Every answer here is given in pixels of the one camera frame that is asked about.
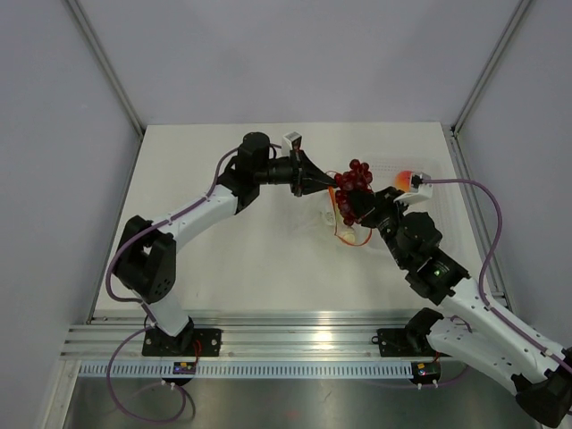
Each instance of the gray wall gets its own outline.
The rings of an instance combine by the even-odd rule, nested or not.
[[[82,0],[146,123],[452,123],[517,0]]]
[[[2,2],[0,58],[0,422],[29,428],[138,144],[59,1]]]
[[[536,2],[461,131],[505,215],[500,258],[517,311],[572,345],[572,3]],[[483,200],[484,207],[491,207]],[[487,219],[494,228],[493,212]]]

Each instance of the purple cable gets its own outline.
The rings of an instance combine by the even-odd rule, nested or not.
[[[125,340],[123,340],[123,342],[114,351],[113,355],[111,355],[111,358],[109,359],[109,364],[107,364],[107,370],[105,371],[105,381],[107,383],[107,390],[109,390],[109,396],[111,396],[111,400],[114,402],[115,406],[125,416],[129,416],[129,417],[135,418],[137,420],[140,420],[141,422],[150,423],[152,425],[165,425],[165,424],[172,423],[172,422],[176,421],[181,416],[183,411],[185,410],[185,406],[187,405],[187,395],[185,394],[185,390],[183,388],[181,388],[180,386],[177,386],[176,384],[173,385],[173,387],[176,388],[177,391],[179,391],[179,393],[181,394],[181,397],[182,397],[181,409],[173,417],[166,418],[165,420],[155,420],[153,418],[146,418],[146,417],[138,416],[137,414],[130,412],[119,401],[119,399],[117,398],[117,395],[115,395],[114,387],[111,384],[111,368],[112,368],[112,365],[115,361],[115,358],[117,358],[117,355],[119,354],[119,352],[121,351],[123,346],[125,346],[125,344],[127,344],[129,341],[131,341],[136,336],[138,336],[138,335],[142,334],[143,332],[148,331],[150,329],[152,329],[152,326],[148,326],[146,328],[139,329],[138,331],[136,331],[135,333],[133,333],[129,337],[127,337]]]
[[[127,400],[132,400],[134,398],[137,398],[141,393],[143,393],[145,391],[150,391],[151,389],[154,389],[155,387],[167,387],[167,384],[163,384],[163,383],[148,384],[147,386],[143,386],[138,391],[135,391],[134,393],[132,393],[129,396],[129,398],[127,398]],[[184,392],[185,392],[185,396],[187,397],[187,401],[189,402],[189,404],[193,408],[192,415],[190,416],[190,420],[192,420],[193,418],[195,418],[195,415],[197,414],[197,406],[195,405],[195,401],[193,400],[193,398],[190,396],[190,393],[188,393],[186,390],[184,390]],[[117,411],[117,409],[118,409],[117,407],[114,407],[113,409],[110,409],[109,411],[102,413],[102,415],[106,416],[106,415],[112,414],[113,412]]]
[[[473,333],[473,328],[471,328],[471,325],[468,324],[467,321],[461,319],[458,315],[454,315],[450,320],[451,320],[452,322],[455,322],[457,319],[460,320],[461,322],[463,322],[463,324],[465,324],[465,326],[467,327],[467,330],[468,330],[470,333]]]
[[[228,158],[230,155],[232,155],[233,153],[235,153],[237,150],[238,150],[237,147],[234,148],[230,152],[227,152],[226,154],[224,154],[224,156],[219,160],[218,164],[216,165],[216,170],[214,173],[213,182],[211,183],[211,186],[208,189],[208,191],[206,192],[206,195],[204,197],[198,199],[195,203],[191,204],[190,206],[183,208],[179,213],[174,214],[171,217],[171,220],[165,219],[164,221],[161,221],[159,223],[154,223],[153,225],[148,227],[146,230],[143,230],[143,231],[139,232],[138,234],[135,234],[129,240],[125,241],[125,243],[123,243],[123,245],[120,248],[117,249],[117,252],[115,253],[114,257],[112,258],[111,262],[109,263],[109,266],[107,267],[107,271],[105,272],[105,290],[107,291],[107,295],[109,295],[109,297],[111,299],[118,301],[118,302],[137,302],[138,304],[142,304],[143,309],[146,310],[146,313],[149,315],[149,318],[151,320],[154,320],[154,319],[152,319],[153,316],[150,315],[150,312],[147,311],[146,306],[143,305],[143,301],[141,299],[122,298],[122,297],[118,297],[117,295],[115,295],[115,293],[111,287],[111,276],[114,272],[115,265],[117,264],[117,261],[119,260],[119,257],[122,255],[122,253],[129,246],[131,246],[135,241],[139,240],[141,237],[145,237],[147,234],[149,234],[150,232],[152,232],[154,230],[158,230],[159,228],[163,228],[165,225],[169,224],[169,222],[176,221],[181,216],[186,215],[188,212],[194,210],[195,208],[197,208],[198,206],[203,204],[211,195],[213,195],[213,192],[214,192],[215,186],[216,186],[216,181],[218,179],[218,175],[219,175],[219,172],[221,171],[221,167],[223,165],[224,160],[226,158]]]
[[[495,209],[496,214],[497,214],[497,231],[494,234],[494,239],[492,240],[491,248],[489,249],[488,253],[486,254],[486,257],[485,257],[484,262],[483,262],[483,266],[481,267],[481,272],[479,273],[479,282],[478,282],[479,297],[484,302],[484,304],[487,307],[489,307],[491,305],[491,301],[489,301],[489,299],[486,296],[486,293],[484,292],[484,275],[486,274],[487,268],[491,264],[492,255],[494,254],[494,251],[497,248],[497,245],[499,244],[499,240],[501,239],[502,211],[501,211],[501,205],[499,204],[499,201],[497,200],[497,198],[492,194],[492,192],[486,186],[484,186],[482,183],[480,183],[478,181],[472,181],[470,179],[439,179],[439,180],[431,179],[431,180],[424,180],[423,182],[424,183],[432,183],[432,184],[464,183],[467,185],[473,185],[473,186],[476,186],[477,188],[481,189],[491,199],[492,204],[494,205],[494,209]],[[545,348],[540,342],[538,342],[533,337],[528,335],[526,332],[524,332],[518,326],[513,324],[499,310],[497,310],[496,308],[491,308],[491,312],[494,315],[496,315],[497,317],[499,317],[499,319],[502,322],[504,322],[510,329],[512,329],[514,332],[516,332],[518,335],[520,335],[525,340],[527,340],[530,344],[535,346],[542,353],[546,354],[546,352],[548,351],[547,348]],[[560,359],[559,357],[554,356],[552,354],[550,354],[550,358],[553,361],[555,361],[556,363],[558,363],[560,366],[562,366],[564,369],[566,369],[569,373],[572,374],[572,367],[570,365],[568,365],[566,362],[564,362],[562,359]]]
[[[457,384],[458,382],[460,382],[471,370],[470,366],[465,366],[463,368],[463,370],[458,373],[458,375],[456,377],[451,378],[450,380],[447,380],[446,382],[443,383],[439,383],[439,387],[451,387],[454,386],[455,384]]]

